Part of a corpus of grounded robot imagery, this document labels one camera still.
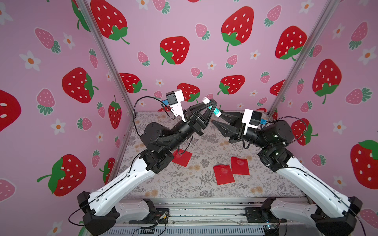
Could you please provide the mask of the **white glue stick cap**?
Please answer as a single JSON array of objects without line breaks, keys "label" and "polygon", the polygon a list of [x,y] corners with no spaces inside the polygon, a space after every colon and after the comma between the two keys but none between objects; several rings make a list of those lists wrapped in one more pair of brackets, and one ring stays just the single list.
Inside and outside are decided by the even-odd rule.
[{"label": "white glue stick cap", "polygon": [[210,103],[210,99],[207,98],[207,97],[204,97],[203,100],[202,100],[202,102],[203,102],[204,104],[208,104],[208,103]]}]

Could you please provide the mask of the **white green glue stick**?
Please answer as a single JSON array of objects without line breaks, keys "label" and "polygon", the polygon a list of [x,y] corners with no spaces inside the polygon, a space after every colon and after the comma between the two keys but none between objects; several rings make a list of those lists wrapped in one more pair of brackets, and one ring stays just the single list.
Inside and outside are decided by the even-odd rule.
[{"label": "white green glue stick", "polygon": [[213,114],[216,116],[216,117],[220,117],[222,115],[221,111],[218,109],[218,108],[214,108],[213,109],[213,106],[209,106],[208,109],[210,111],[213,111]]}]

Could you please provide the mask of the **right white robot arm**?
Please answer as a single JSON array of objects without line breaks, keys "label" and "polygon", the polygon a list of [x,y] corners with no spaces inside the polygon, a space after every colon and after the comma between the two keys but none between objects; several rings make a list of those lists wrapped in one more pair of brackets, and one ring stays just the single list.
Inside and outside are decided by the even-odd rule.
[{"label": "right white robot arm", "polygon": [[262,218],[289,219],[317,228],[324,236],[348,236],[356,226],[357,215],[362,202],[357,197],[347,197],[310,172],[287,149],[295,140],[290,125],[283,120],[275,120],[262,129],[262,113],[245,110],[239,112],[215,111],[224,122],[214,121],[213,125],[230,143],[242,142],[260,148],[258,156],[265,167],[285,177],[314,201],[310,205],[284,202],[278,198],[267,198],[260,208]]}]

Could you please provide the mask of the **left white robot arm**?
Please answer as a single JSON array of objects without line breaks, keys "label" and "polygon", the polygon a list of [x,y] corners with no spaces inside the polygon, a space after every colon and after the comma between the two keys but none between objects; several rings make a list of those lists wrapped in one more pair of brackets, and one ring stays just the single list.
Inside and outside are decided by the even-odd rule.
[{"label": "left white robot arm", "polygon": [[154,224],[161,214],[153,202],[123,203],[121,200],[144,181],[152,178],[174,159],[173,152],[194,133],[203,134],[216,109],[215,100],[204,98],[183,112],[183,119],[173,128],[153,122],[145,127],[140,139],[145,150],[136,156],[131,166],[104,187],[92,193],[82,192],[78,203],[84,212],[85,228],[93,236],[110,230],[116,223]]}]

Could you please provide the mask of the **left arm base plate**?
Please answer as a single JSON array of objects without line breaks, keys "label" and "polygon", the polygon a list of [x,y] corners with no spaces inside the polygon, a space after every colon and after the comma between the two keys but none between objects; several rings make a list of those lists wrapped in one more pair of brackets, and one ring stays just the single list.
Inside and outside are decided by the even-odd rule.
[{"label": "left arm base plate", "polygon": [[149,214],[141,220],[130,220],[129,224],[164,224],[168,223],[169,215],[170,212],[168,208],[157,208],[149,212]]}]

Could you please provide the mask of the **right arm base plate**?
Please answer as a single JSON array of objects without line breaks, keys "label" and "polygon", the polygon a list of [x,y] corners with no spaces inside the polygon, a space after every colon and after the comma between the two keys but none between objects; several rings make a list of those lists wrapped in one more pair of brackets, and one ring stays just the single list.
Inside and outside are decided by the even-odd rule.
[{"label": "right arm base plate", "polygon": [[275,217],[270,210],[261,209],[260,207],[246,207],[243,214],[247,218],[248,223],[286,223],[286,219]]}]

